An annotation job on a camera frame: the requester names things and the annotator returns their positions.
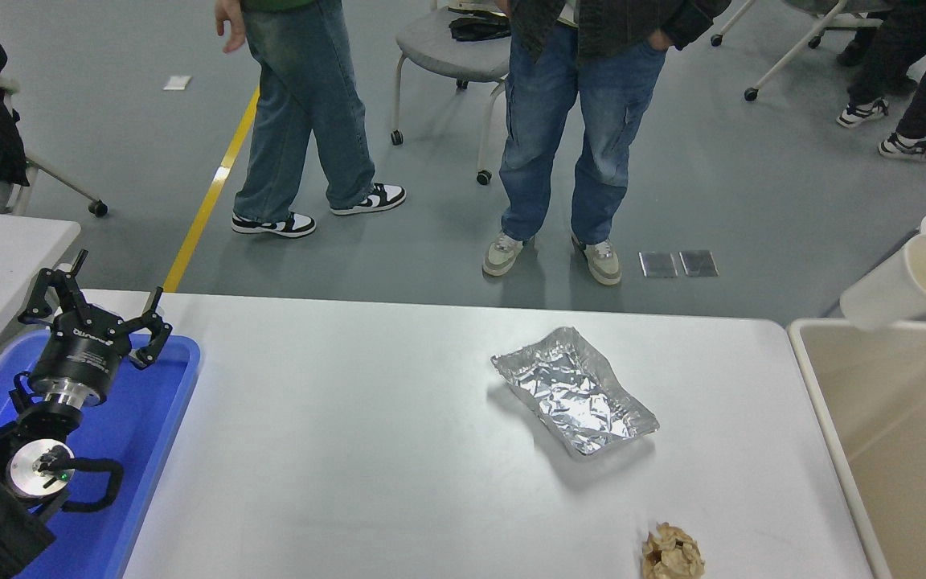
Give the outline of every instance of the person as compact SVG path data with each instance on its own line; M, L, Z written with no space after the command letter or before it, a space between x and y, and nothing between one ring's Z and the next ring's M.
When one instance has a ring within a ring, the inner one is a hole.
M248 175L235 195L231 228L289 238L316 230L312 217L290 208L311 133L336 216L385 211L405 201L404 188L372 181L342 0L216 0L214 14L218 36L231 24L223 51L236 51L247 39L260 63Z
M864 56L862 70L848 89L849 104L838 115L838 124L853 129L863 122L886 117L887 81L923 55L926 55L926 0L901 2L889 12ZM926 162L926 71L895 132L879 143L878 152L886 158Z
M888 12L870 12L867 14L867 18L884 22L885 18L888 18ZM863 57L867 55L868 49L871 49L871 44L874 43L874 37L877 34L877 27L857 28L856 34L853 35L852 40L846 44L845 49L842 49L842 51L838 53L838 56L835 56L835 62L838 62L838 65L846 68L859 66L863 62ZM905 69L893 74L885 84L885 92L897 97L910 96L915 90L916 81L908 76Z
M666 49L686 47L730 0L496 0L510 16L507 137L499 175L510 198L482 270L504 275L543 226L567 113L581 96L571 239L602 285L621 281L609 234L628 190L629 146ZM568 8L561 22L563 8Z

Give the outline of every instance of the white container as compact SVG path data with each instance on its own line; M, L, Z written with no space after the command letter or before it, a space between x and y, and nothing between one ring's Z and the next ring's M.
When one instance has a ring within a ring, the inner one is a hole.
M861 330L875 330L926 313L926 233L907 241L838 300L842 314Z
M926 577L926 322L788 334L875 577Z

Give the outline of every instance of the green shirt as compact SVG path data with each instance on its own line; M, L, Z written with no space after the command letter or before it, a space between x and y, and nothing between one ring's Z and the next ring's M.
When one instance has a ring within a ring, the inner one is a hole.
M264 12L277 12L280 10L291 10L306 4L313 3L313 0L242 0L242 7L245 10L261 10Z

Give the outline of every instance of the caster wheel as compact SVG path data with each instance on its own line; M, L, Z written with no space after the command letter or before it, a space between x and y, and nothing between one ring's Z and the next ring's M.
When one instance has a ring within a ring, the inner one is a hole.
M88 213L92 213L95 217L105 216L109 212L109 207L102 201L92 201L88 205Z

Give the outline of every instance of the crumpled paper ball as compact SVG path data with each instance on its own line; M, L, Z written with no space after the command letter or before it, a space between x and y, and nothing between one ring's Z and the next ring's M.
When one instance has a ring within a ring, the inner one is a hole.
M667 523L657 527L657 535L649 533L642 556L644 579L699 579L706 572L699 543Z

